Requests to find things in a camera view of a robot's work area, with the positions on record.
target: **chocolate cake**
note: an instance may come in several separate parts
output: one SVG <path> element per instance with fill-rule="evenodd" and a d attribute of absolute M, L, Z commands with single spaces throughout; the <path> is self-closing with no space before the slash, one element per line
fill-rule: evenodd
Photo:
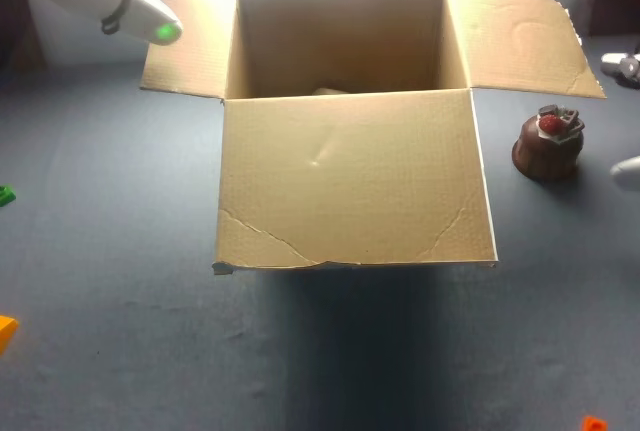
<path fill-rule="evenodd" d="M 511 152 L 518 171 L 528 178 L 548 181 L 573 175 L 584 142 L 584 123 L 578 114 L 554 104 L 528 119 Z"/>

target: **table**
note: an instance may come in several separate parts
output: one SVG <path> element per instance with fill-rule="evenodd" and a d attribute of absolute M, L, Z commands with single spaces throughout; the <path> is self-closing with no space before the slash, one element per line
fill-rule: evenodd
<path fill-rule="evenodd" d="M 590 40 L 594 67 L 633 37 Z M 211 271 L 222 107 L 142 65 L 0 91 L 0 430 L 576 431 L 640 426 L 640 92 L 474 90 L 500 264 Z M 586 123 L 577 181 L 518 174 L 545 104 Z"/>

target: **gray cloth surface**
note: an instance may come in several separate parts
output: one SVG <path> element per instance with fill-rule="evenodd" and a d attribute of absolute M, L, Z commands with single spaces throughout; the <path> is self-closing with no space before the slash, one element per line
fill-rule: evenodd
<path fill-rule="evenodd" d="M 633 38 L 588 41 L 592 66 Z M 214 277 L 222 107 L 141 66 L 0 90 L 0 430 L 577 431 L 640 427 L 640 92 L 475 90 L 501 262 Z M 586 123 L 581 173 L 512 166 L 545 104 Z"/>

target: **orange block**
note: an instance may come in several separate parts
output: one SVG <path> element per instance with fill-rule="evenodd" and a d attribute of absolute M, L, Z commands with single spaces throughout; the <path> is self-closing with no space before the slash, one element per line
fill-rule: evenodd
<path fill-rule="evenodd" d="M 13 333 L 18 329 L 19 323 L 12 318 L 0 316 L 0 356 L 9 345 L 9 341 L 13 337 Z"/>
<path fill-rule="evenodd" d="M 585 416 L 582 431 L 607 431 L 607 422 L 593 416 Z"/>

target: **object inside box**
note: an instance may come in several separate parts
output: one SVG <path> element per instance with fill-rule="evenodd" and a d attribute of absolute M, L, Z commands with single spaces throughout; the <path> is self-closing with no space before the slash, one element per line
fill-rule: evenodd
<path fill-rule="evenodd" d="M 447 0 L 238 0 L 227 99 L 465 87 Z"/>

